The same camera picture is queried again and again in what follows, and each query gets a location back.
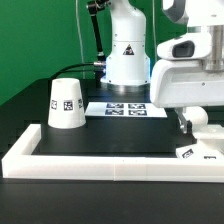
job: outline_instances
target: white border frame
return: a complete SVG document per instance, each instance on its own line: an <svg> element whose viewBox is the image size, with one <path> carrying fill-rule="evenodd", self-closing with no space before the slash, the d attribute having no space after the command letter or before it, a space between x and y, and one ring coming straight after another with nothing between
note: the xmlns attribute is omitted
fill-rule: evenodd
<svg viewBox="0 0 224 224"><path fill-rule="evenodd" d="M224 182L224 159L31 155L40 140L31 124L2 159L4 178Z"/></svg>

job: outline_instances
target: white cup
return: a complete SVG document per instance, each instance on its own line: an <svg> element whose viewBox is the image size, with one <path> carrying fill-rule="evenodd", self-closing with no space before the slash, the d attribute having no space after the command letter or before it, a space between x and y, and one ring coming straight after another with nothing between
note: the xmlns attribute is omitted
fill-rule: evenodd
<svg viewBox="0 0 224 224"><path fill-rule="evenodd" d="M52 81L48 124L54 128L77 128L86 123L80 82L73 78Z"/></svg>

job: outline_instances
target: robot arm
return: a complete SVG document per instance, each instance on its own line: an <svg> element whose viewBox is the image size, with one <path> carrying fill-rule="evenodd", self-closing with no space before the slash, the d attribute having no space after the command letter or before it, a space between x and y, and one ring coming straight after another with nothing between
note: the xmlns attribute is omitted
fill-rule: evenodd
<svg viewBox="0 0 224 224"><path fill-rule="evenodd" d="M97 0L92 2L92 6L94 15L109 6L112 20L112 52L106 60L102 86L131 92L148 87L150 60L145 53L145 15L129 0Z"/></svg>
<svg viewBox="0 0 224 224"><path fill-rule="evenodd" d="M187 22L189 33L158 46L152 103L176 108L178 116L181 108L224 105L224 2L163 0L163 10L173 22Z"/></svg>

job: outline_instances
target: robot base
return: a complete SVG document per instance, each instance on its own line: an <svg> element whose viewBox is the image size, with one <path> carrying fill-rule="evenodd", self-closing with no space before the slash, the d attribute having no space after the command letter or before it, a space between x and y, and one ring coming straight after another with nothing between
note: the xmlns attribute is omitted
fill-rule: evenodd
<svg viewBox="0 0 224 224"><path fill-rule="evenodd" d="M104 89L110 89L113 91L117 92L122 92L122 93L136 93L136 92L143 92L145 90L149 90L150 88L150 83L145 83L142 85L117 85L117 84L112 84L108 82L104 77L100 80L100 86Z"/></svg>

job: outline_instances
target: black cable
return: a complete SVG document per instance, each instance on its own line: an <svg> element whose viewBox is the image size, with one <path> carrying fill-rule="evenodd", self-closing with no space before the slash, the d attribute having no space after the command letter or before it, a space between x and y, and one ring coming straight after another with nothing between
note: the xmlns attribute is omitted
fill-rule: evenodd
<svg viewBox="0 0 224 224"><path fill-rule="evenodd" d="M70 65L70 66L62 68L60 71L56 72L54 75L52 75L50 77L50 79L56 79L61 73L65 72L65 71L68 71L69 69L84 67L84 66L92 66L92 65L94 65L93 62L86 62L86 63L81 63L81 64Z"/></svg>

